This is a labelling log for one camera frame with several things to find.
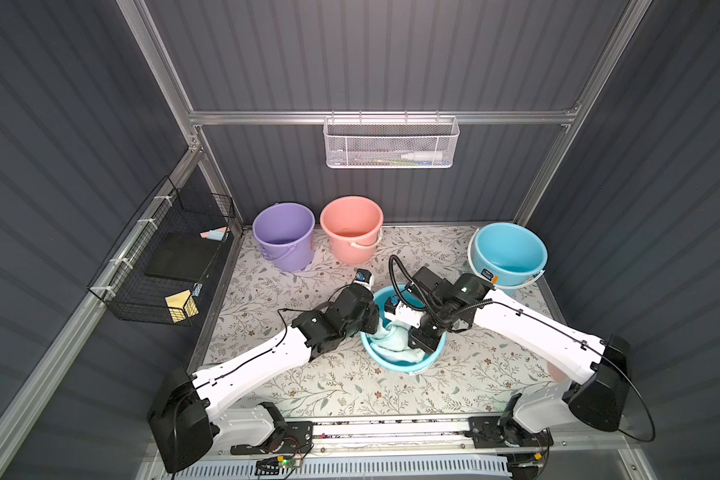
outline towel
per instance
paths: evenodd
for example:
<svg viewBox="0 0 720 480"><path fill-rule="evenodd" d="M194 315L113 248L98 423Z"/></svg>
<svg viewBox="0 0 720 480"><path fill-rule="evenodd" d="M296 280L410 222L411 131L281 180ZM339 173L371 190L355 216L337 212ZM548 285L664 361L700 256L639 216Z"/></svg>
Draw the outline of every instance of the towel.
<svg viewBox="0 0 720 480"><path fill-rule="evenodd" d="M374 352L388 362L419 363L424 359L424 351L408 346L410 328L410 325L397 321L384 328L384 319L380 317L376 333L368 336L368 343Z"/></svg>

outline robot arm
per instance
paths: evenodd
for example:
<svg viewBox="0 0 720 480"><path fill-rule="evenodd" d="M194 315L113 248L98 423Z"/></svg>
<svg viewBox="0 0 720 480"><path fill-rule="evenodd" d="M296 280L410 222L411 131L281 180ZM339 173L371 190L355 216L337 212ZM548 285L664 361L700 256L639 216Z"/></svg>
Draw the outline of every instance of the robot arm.
<svg viewBox="0 0 720 480"><path fill-rule="evenodd" d="M267 451L279 447L286 423L273 404L230 407L269 379L335 350L358 331L375 333L378 307L371 294L373 280L367 270L357 270L354 282L335 302L302 312L263 344L192 376L182 369L169 375L147 415L168 473L192 465L211 447L250 445Z"/></svg>
<svg viewBox="0 0 720 480"><path fill-rule="evenodd" d="M506 336L568 376L565 382L510 399L499 421L507 444L519 445L524 436L577 420L605 432L618 429L630 390L625 340L612 336L606 342L561 325L472 274L451 283L422 268L409 277L405 289L430 308L413 310L395 296L384 304L384 317L412 325L411 348L432 353L442 333L462 320Z"/></svg>

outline white bottle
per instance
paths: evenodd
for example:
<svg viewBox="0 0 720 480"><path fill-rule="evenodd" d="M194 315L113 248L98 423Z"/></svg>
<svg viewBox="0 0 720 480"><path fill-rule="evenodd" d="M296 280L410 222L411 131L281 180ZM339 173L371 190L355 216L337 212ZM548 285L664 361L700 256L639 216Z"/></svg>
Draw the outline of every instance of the white bottle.
<svg viewBox="0 0 720 480"><path fill-rule="evenodd" d="M442 162L443 152L441 151L415 151L410 154L400 155L401 160L416 162Z"/></svg>

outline gray wall panel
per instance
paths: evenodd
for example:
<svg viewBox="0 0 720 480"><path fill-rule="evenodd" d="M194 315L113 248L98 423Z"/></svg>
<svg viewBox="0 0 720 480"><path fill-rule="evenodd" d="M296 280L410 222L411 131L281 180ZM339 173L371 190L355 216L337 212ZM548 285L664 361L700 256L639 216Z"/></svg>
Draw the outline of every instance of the gray wall panel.
<svg viewBox="0 0 720 480"><path fill-rule="evenodd" d="M720 2L654 2L590 118L530 222L547 280L631 342L660 476L720 475Z"/></svg>
<svg viewBox="0 0 720 480"><path fill-rule="evenodd" d="M374 199L387 222L512 220L549 145L554 125L461 128L454 166L347 170L326 166L319 126L208 126L204 131L251 224L275 202L316 216L346 195Z"/></svg>
<svg viewBox="0 0 720 480"><path fill-rule="evenodd" d="M196 110L573 106L626 0L148 0Z"/></svg>
<svg viewBox="0 0 720 480"><path fill-rule="evenodd" d="M0 415L185 150L116 4L0 2ZM105 319L110 331L84 348L28 436L43 456L22 448L19 477L58 478L73 456L106 458L88 478L134 471L149 389L189 357L197 331L121 323Z"/></svg>

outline wire basket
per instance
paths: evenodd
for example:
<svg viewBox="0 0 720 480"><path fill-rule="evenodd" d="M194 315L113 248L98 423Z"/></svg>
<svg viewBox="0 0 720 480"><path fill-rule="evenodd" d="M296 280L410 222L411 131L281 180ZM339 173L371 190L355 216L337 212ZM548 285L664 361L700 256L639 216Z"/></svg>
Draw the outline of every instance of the wire basket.
<svg viewBox="0 0 720 480"><path fill-rule="evenodd" d="M218 287L226 258L232 247L232 200L225 195L173 188L150 218L141 223L132 246L125 254L112 258L119 241L99 266L88 290L104 302L120 320L190 326L198 314L207 312ZM197 282L170 280L144 274L164 239L171 234L199 236L202 232L226 227L211 261ZM101 283L108 264L114 273ZM169 306L166 299L189 291L184 300Z"/></svg>
<svg viewBox="0 0 720 480"><path fill-rule="evenodd" d="M456 117L381 115L326 117L330 168L449 168L459 129Z"/></svg>

